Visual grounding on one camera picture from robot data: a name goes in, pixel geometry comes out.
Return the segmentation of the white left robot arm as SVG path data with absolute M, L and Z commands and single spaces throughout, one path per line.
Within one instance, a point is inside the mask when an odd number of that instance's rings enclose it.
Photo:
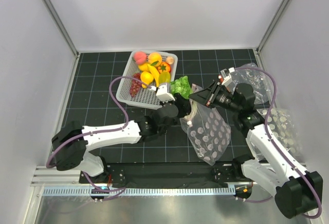
M 173 101 L 128 123 L 95 127 L 71 121 L 52 138 L 53 152 L 46 166 L 58 171 L 80 170 L 97 183 L 103 183 L 109 176 L 106 161 L 91 154 L 93 150 L 118 144 L 153 142 L 190 112 L 190 101 L 174 94 Z

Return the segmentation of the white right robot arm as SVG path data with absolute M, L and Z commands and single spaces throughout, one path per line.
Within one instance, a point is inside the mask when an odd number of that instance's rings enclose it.
M 275 200 L 277 208 L 286 218 L 306 215 L 311 210 L 317 214 L 308 218 L 318 218 L 322 213 L 323 179 L 314 171 L 309 172 L 276 139 L 254 106 L 255 95 L 251 85 L 238 84 L 234 92 L 220 82 L 213 82 L 206 89 L 197 91 L 189 98 L 203 106 L 220 106 L 234 113 L 234 125 L 246 139 L 250 149 L 256 148 L 271 168 L 262 166 L 257 152 L 251 157 L 234 159 L 232 176 L 238 181 L 246 178 L 256 182 Z

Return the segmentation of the green lettuce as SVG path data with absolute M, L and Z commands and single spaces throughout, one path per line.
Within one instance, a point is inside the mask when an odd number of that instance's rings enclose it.
M 182 76 L 170 83 L 171 94 L 180 94 L 183 98 L 189 99 L 189 95 L 193 93 L 189 83 L 188 76 Z

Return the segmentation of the pink dotted zip bag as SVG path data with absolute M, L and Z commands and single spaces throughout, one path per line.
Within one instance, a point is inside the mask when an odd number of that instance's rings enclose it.
M 223 155 L 231 140 L 231 128 L 216 108 L 208 108 L 190 100 L 191 112 L 180 118 L 198 158 L 214 165 Z

